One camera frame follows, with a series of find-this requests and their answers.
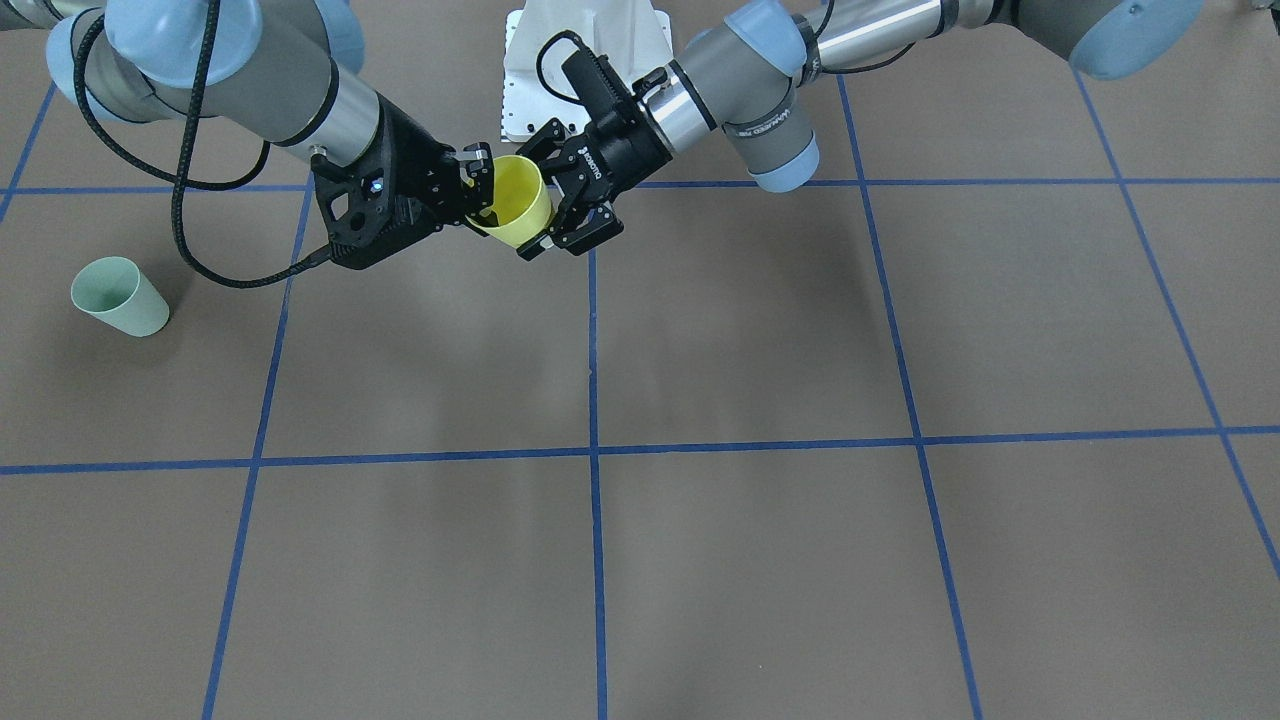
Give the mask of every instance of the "gray floor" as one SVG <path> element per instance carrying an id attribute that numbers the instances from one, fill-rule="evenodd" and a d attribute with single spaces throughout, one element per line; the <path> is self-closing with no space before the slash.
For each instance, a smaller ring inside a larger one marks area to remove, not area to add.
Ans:
<path id="1" fill-rule="evenodd" d="M 736 4 L 659 6 L 682 45 Z M 1280 717 L 1247 4 L 1111 85 L 1004 28 L 824 81 L 818 182 L 708 140 L 591 259 L 449 231 L 256 292 L 183 268 L 160 183 L 5 33 L 0 717 Z M 360 1 L 364 74 L 495 141 L 513 6 Z M 177 127 L 119 135 L 173 163 Z M 255 152 L 201 142 L 206 178 Z M 193 196 L 197 251 L 319 243 L 305 181 Z M 68 301 L 113 254 L 160 334 Z"/>

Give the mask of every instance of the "yellow cup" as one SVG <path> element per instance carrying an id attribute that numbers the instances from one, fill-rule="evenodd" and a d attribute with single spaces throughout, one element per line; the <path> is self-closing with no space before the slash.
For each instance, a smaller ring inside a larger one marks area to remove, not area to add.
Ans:
<path id="1" fill-rule="evenodd" d="M 552 220 L 552 196 L 538 164 L 524 155 L 493 160 L 493 208 L 497 225 L 468 217 L 474 227 L 512 247 L 520 247 L 547 229 Z"/>

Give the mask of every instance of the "silver arm segment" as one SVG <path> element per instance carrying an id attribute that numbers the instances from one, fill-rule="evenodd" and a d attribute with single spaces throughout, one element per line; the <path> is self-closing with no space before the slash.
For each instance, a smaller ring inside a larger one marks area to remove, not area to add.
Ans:
<path id="1" fill-rule="evenodd" d="M 10 3 L 0 0 L 0 8 L 9 12 Z M 13 26 L 14 15 L 0 17 Z M 198 55 L 192 50 L 202 46 L 210 20 L 207 1 L 110 0 L 58 20 L 46 59 L 64 95 L 76 102 L 77 90 L 84 92 L 95 119 L 186 118 Z M 356 76 L 364 38 L 346 0 L 221 0 L 216 22 L 200 113 L 225 117 L 311 165 L 329 245 L 308 259 L 362 269 L 492 205 L 488 145 L 454 151 Z M 88 55 L 77 87 L 82 47 Z M 113 145 L 102 128 L 95 132 Z M 184 259 L 232 287 L 287 277 L 233 281 Z"/>
<path id="2" fill-rule="evenodd" d="M 1124 77 L 1164 54 L 1203 0 L 831 0 L 791 17 L 753 0 L 699 36 L 641 102 L 673 154 L 721 128 L 765 190 L 812 177 L 818 150 L 795 88 L 826 68 L 847 68 L 960 26 L 1018 27 L 1087 74 Z"/>

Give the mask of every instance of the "light green cup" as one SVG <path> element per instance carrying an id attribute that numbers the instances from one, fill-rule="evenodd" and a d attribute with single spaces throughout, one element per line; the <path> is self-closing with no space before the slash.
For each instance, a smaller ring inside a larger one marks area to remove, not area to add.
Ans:
<path id="1" fill-rule="evenodd" d="M 72 281 L 76 307 L 133 337 L 160 332 L 169 304 L 128 258 L 102 258 Z"/>

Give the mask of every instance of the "white mounting plate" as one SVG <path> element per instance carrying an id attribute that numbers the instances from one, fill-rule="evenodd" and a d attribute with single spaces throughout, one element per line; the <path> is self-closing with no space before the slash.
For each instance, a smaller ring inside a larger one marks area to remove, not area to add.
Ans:
<path id="1" fill-rule="evenodd" d="M 507 15 L 506 26 L 506 49 L 511 49 L 511 38 L 516 36 L 516 28 L 520 26 L 520 18 L 524 15 L 524 10 L 512 10 Z M 662 12 L 654 10 L 658 17 L 658 24 L 662 27 L 662 33 L 667 40 L 667 50 L 672 47 L 671 44 L 671 15 Z M 556 78 L 563 78 L 559 72 L 558 64 L 553 63 L 554 54 L 549 54 L 547 58 L 547 77 L 553 87 L 557 90 L 571 94 L 567 87 L 562 87 L 563 81 L 557 82 Z M 659 65 L 653 65 L 652 68 L 635 69 L 630 74 L 635 77 L 627 77 L 625 68 L 614 67 L 618 74 L 622 77 L 623 82 L 631 83 L 636 79 L 644 77 L 649 70 Z M 562 123 L 570 129 L 570 133 L 581 132 L 586 123 L 590 122 L 586 110 L 577 105 L 564 102 L 553 97 L 543 86 L 538 82 L 536 74 L 530 73 L 511 73 L 507 72 L 503 78 L 502 87 L 502 140 L 503 142 L 524 142 L 532 137 L 534 132 L 543 127 L 547 120 L 552 118 L 559 118 Z"/>

